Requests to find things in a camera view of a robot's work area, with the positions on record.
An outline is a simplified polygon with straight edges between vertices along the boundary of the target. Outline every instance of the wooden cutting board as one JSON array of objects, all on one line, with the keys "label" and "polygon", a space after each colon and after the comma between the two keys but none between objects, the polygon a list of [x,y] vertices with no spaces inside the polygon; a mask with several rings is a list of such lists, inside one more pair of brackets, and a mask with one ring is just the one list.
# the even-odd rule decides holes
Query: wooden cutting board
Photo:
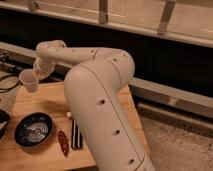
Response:
[{"label": "wooden cutting board", "polygon": [[[119,92],[118,98],[138,138],[149,153],[148,144],[128,86]],[[11,120],[0,144],[0,170],[71,170],[95,166],[95,161],[85,142],[83,150],[73,151],[70,148],[68,157],[65,157],[61,152],[57,139],[57,133],[60,129],[67,135],[70,145],[71,121],[66,117],[68,111],[63,82],[41,84],[39,90],[33,94],[28,93],[21,86],[12,110]],[[49,114],[54,123],[53,131],[43,144],[34,148],[22,148],[15,142],[15,128],[25,116],[34,112]]]}]

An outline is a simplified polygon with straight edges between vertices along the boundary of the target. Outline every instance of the shelf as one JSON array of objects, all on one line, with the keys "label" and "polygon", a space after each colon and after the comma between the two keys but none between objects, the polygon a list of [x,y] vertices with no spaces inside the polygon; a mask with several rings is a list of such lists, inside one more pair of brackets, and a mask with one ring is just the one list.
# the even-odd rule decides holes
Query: shelf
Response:
[{"label": "shelf", "polygon": [[35,11],[28,9],[25,0],[6,0],[0,1],[0,8],[213,47],[213,1],[176,0],[165,34],[160,35],[167,1],[108,0],[105,22],[100,22],[99,0],[35,0],[39,7]]}]

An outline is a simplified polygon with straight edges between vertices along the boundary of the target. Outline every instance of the gray floor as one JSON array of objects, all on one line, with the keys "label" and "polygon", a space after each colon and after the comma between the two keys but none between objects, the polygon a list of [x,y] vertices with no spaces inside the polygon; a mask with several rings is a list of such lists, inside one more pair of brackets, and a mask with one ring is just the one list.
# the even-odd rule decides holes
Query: gray floor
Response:
[{"label": "gray floor", "polygon": [[[0,87],[16,79],[1,82]],[[0,109],[11,112],[17,89],[0,94]],[[212,171],[213,126],[164,109],[140,105],[151,159],[158,171]],[[83,169],[97,171],[96,168]]]}]

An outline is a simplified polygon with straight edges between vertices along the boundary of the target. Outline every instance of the dark bowl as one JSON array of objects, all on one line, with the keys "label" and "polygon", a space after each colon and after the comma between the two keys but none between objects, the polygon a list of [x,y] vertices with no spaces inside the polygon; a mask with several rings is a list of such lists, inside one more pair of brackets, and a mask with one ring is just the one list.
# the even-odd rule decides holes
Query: dark bowl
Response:
[{"label": "dark bowl", "polygon": [[[5,121],[8,123],[9,119],[10,119],[10,115],[6,111],[0,109],[0,123],[3,123]],[[6,125],[0,130],[0,139],[3,137],[6,131]]]},{"label": "dark bowl", "polygon": [[52,130],[52,119],[45,113],[32,113],[17,125],[15,140],[22,147],[34,147],[46,140]]}]

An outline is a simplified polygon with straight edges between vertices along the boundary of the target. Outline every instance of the paper cup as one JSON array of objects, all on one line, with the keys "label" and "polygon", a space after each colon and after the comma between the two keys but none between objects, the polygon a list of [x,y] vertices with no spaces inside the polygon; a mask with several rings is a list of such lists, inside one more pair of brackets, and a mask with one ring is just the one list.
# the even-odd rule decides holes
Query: paper cup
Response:
[{"label": "paper cup", "polygon": [[38,90],[39,80],[35,76],[33,69],[25,69],[19,74],[19,80],[28,92],[33,93]]}]

